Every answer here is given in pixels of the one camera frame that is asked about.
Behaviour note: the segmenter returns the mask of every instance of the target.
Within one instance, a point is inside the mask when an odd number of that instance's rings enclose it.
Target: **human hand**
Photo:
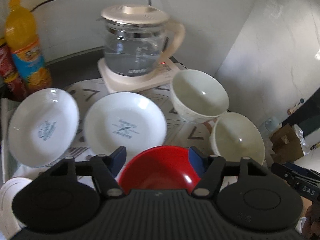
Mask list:
[[[307,209],[305,221],[301,235],[306,239],[310,239],[313,234],[320,236],[320,222],[316,221],[311,224],[311,215],[312,215],[312,205]]]

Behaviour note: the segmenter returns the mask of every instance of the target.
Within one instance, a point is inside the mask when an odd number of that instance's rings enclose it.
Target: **glass kettle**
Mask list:
[[[108,68],[122,76],[142,76],[180,47],[185,28],[169,16],[145,5],[116,5],[101,12],[106,19],[104,56]],[[161,49],[167,31],[174,33],[170,46]]]

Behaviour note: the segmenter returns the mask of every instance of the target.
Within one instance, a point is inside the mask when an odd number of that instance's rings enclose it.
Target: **marble wall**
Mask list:
[[[44,0],[22,0],[32,8]],[[255,0],[152,0],[181,21],[187,35],[176,57],[189,68],[214,74],[246,21]],[[147,0],[57,0],[34,15],[46,61],[103,45],[100,11],[110,5]]]
[[[320,87],[320,0],[256,0],[215,78],[230,110],[260,125]]]

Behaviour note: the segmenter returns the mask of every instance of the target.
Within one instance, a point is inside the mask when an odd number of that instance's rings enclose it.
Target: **bottle label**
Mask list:
[[[16,71],[9,48],[6,44],[0,45],[0,76],[6,79]]]
[[[9,90],[14,94],[15,100],[22,101],[28,96],[26,85],[17,71],[4,79],[4,82],[7,84]]]
[[[38,38],[22,49],[11,51],[11,54],[31,93],[51,86],[50,72],[44,67]]]

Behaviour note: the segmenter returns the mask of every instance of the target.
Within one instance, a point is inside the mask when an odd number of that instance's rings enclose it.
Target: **screw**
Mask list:
[[[122,195],[122,190],[119,188],[111,188],[107,191],[109,197],[119,197]]]
[[[210,191],[206,188],[197,188],[193,191],[193,194],[195,194],[198,197],[205,197],[210,194]]]

